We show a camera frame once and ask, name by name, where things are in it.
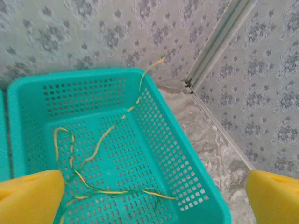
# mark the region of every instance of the teal plastic basket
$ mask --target teal plastic basket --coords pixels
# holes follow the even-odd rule
[[[7,147],[7,135],[6,135],[6,122],[5,122],[5,110],[3,93],[0,90],[0,182],[6,181],[11,178],[9,155]]]
[[[75,136],[77,168],[91,156],[102,134],[128,108],[140,103],[103,140],[99,153],[81,171],[91,185],[106,190],[154,187],[175,200],[136,192],[111,198],[97,194],[76,201],[65,223],[230,224],[229,209],[179,123],[147,74],[139,69],[102,69],[19,79],[8,91],[13,166],[16,177],[54,169],[53,132]],[[71,138],[57,135],[59,168],[65,178]],[[77,177],[66,186],[54,223],[73,194],[85,185]]]

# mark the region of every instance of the floral wallpaper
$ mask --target floral wallpaper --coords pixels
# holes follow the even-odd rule
[[[197,93],[256,168],[299,178],[299,1],[260,0]]]
[[[230,0],[0,0],[0,87],[33,74],[103,67],[184,79]]]

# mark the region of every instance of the wallpaper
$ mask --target wallpaper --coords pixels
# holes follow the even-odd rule
[[[258,169],[299,178],[299,1],[260,0],[198,95]]]
[[[0,87],[33,74],[103,67],[184,79],[229,0],[0,0]]]

